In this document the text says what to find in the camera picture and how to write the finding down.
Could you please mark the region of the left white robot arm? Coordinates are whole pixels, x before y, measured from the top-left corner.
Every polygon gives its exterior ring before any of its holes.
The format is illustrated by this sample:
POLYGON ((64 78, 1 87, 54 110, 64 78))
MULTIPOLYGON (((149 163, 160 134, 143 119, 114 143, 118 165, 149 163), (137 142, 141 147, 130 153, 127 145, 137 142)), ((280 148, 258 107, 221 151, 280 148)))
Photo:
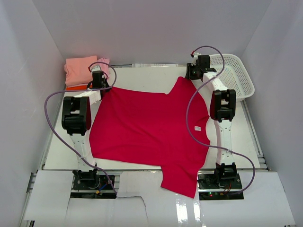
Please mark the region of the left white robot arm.
POLYGON ((66 96, 62 106, 62 127, 70 136, 77 155, 78 169, 73 173, 83 179, 85 185, 94 189, 99 186, 100 177, 96 174, 96 161, 91 153, 89 134, 92 126, 91 106, 101 101, 104 88, 108 88, 107 74, 102 70, 92 72, 93 80, 87 89, 77 96, 66 96))

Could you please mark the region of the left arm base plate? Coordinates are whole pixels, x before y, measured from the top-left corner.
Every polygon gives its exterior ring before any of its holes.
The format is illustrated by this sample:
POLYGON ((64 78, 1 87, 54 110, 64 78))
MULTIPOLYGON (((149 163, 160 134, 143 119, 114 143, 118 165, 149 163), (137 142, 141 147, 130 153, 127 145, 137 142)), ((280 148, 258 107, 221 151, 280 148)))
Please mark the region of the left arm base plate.
POLYGON ((116 193, 105 175, 96 175, 96 180, 83 180, 74 176, 70 197, 74 199, 115 199, 116 193))

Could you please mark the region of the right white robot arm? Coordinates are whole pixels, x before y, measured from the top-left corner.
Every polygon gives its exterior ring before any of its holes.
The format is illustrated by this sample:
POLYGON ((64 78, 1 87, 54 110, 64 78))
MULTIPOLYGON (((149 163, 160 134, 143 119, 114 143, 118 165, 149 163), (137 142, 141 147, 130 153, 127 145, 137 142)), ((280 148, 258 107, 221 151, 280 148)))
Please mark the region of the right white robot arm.
POLYGON ((217 149, 214 184, 223 189, 231 183, 231 179, 235 179, 237 176, 236 165, 231 153, 231 127, 235 116, 236 92, 228 89, 217 78, 216 69, 210 66, 209 55, 194 53, 191 56, 194 61, 187 64, 186 79, 201 80, 212 92, 209 114, 214 121, 217 137, 217 145, 213 146, 217 149))

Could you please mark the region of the red t shirt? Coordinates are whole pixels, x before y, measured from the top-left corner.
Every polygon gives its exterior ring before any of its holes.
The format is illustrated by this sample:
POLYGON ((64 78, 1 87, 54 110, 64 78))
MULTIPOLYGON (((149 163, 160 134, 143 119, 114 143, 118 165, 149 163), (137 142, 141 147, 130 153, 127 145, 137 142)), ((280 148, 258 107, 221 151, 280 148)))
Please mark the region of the red t shirt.
POLYGON ((194 197, 205 163, 209 119, 194 84, 179 77, 168 93, 113 88, 105 94, 89 142, 93 157, 160 166, 162 188, 194 197))

